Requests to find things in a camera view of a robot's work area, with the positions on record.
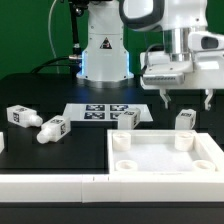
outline white plastic part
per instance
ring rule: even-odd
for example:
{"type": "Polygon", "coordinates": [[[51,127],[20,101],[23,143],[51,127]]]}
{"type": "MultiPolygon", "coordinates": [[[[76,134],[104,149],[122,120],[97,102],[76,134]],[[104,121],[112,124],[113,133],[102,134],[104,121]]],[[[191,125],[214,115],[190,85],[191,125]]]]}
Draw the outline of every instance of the white plastic part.
{"type": "Polygon", "coordinates": [[[131,135],[128,132],[116,132],[113,134],[113,149],[127,151],[131,148],[131,135]]]}
{"type": "Polygon", "coordinates": [[[195,125],[196,111],[192,109],[181,110],[176,117],[176,130],[191,130],[195,125]]]}
{"type": "Polygon", "coordinates": [[[196,160],[192,163],[192,169],[197,172],[215,172],[214,163],[206,160],[196,160]]]}
{"type": "Polygon", "coordinates": [[[37,115],[37,111],[20,105],[7,108],[8,121],[24,128],[30,126],[40,127],[43,119],[37,115]]]}
{"type": "Polygon", "coordinates": [[[37,135],[37,141],[41,144],[49,141],[57,142],[70,131],[70,119],[68,117],[55,116],[41,126],[41,132],[37,135]]]}
{"type": "MultiPolygon", "coordinates": [[[[124,2],[123,11],[126,17],[142,18],[145,15],[151,15],[151,9],[148,5],[152,4],[152,0],[138,1],[138,0],[126,0],[124,2]]],[[[162,27],[162,30],[172,30],[178,28],[189,27],[207,27],[207,20],[205,11],[207,7],[207,0],[165,0],[164,13],[160,21],[151,24],[151,21],[147,23],[144,21],[144,27],[139,29],[140,31],[153,30],[157,27],[162,27]]]]}
{"type": "Polygon", "coordinates": [[[223,50],[224,36],[220,34],[213,34],[208,31],[191,32],[188,36],[188,47],[192,51],[223,50]],[[215,39],[217,41],[218,46],[212,49],[204,49],[202,46],[203,38],[215,39]]]}
{"type": "Polygon", "coordinates": [[[140,122],[141,111],[139,108],[128,108],[124,113],[118,116],[117,129],[131,130],[140,122]]]}
{"type": "Polygon", "coordinates": [[[150,15],[153,11],[153,1],[131,0],[124,2],[124,14],[130,19],[150,15]]]}
{"type": "Polygon", "coordinates": [[[0,153],[5,148],[3,132],[0,132],[0,153]]]}
{"type": "Polygon", "coordinates": [[[193,149],[194,135],[190,132],[177,132],[175,134],[175,149],[190,151],[193,149]]]}
{"type": "Polygon", "coordinates": [[[115,169],[119,172],[133,172],[138,170],[138,164],[132,160],[120,160],[115,164],[115,169]]]}

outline white plastic container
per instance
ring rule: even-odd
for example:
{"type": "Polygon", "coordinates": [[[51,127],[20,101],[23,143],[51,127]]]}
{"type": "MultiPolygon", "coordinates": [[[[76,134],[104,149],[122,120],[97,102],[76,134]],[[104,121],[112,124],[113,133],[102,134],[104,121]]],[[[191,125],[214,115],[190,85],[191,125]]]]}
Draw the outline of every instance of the white plastic container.
{"type": "Polygon", "coordinates": [[[36,110],[29,109],[20,105],[7,108],[8,121],[24,128],[30,126],[40,127],[43,119],[37,115],[36,110]]]}
{"type": "Polygon", "coordinates": [[[3,138],[3,133],[0,132],[0,153],[2,152],[2,150],[5,148],[5,144],[4,144],[4,138],[3,138]]]}
{"type": "Polygon", "coordinates": [[[176,117],[176,130],[191,130],[195,125],[196,111],[182,110],[176,117]]]}
{"type": "Polygon", "coordinates": [[[138,108],[128,108],[118,116],[117,129],[132,130],[140,122],[141,111],[138,108]]]}
{"type": "Polygon", "coordinates": [[[45,144],[49,141],[57,142],[70,131],[70,118],[55,116],[41,126],[41,132],[37,135],[37,140],[41,144],[45,144]]]}

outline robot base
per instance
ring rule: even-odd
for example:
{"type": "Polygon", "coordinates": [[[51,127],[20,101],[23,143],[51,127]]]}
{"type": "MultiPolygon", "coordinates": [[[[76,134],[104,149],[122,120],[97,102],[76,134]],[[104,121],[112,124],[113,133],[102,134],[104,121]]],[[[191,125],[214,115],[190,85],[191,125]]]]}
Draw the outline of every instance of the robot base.
{"type": "Polygon", "coordinates": [[[79,85],[85,85],[88,87],[94,87],[94,88],[105,88],[105,89],[112,89],[112,88],[120,88],[125,86],[132,86],[134,85],[134,75],[132,73],[129,73],[128,77],[123,80],[119,81],[92,81],[89,79],[86,79],[83,77],[83,75],[78,74],[77,75],[77,83],[79,85]]]}

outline white tray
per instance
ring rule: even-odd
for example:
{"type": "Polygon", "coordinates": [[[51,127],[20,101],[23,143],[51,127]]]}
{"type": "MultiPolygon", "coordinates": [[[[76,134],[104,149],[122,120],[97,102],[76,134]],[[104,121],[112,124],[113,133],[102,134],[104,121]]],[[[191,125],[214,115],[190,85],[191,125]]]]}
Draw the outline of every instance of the white tray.
{"type": "Polygon", "coordinates": [[[109,173],[124,174],[115,169],[115,164],[122,160],[131,160],[137,163],[138,171],[132,174],[195,174],[192,170],[193,162],[206,160],[216,166],[216,172],[224,171],[224,153],[215,144],[208,134],[194,135],[193,150],[183,152],[175,149],[175,134],[180,131],[168,130],[131,130],[131,148],[127,151],[116,151],[113,148],[112,136],[118,130],[108,131],[109,173]]]}

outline bottle cap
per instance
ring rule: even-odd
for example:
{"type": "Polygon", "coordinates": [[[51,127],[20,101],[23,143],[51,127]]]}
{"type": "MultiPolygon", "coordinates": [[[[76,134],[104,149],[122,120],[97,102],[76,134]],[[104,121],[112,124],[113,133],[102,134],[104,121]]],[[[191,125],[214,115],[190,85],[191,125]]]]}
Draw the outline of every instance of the bottle cap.
{"type": "Polygon", "coordinates": [[[50,128],[45,128],[37,135],[37,141],[41,144],[45,144],[50,141],[52,137],[52,131],[50,128]]]}
{"type": "Polygon", "coordinates": [[[31,126],[40,127],[43,124],[43,119],[38,115],[31,115],[29,118],[29,123],[31,126]]]}

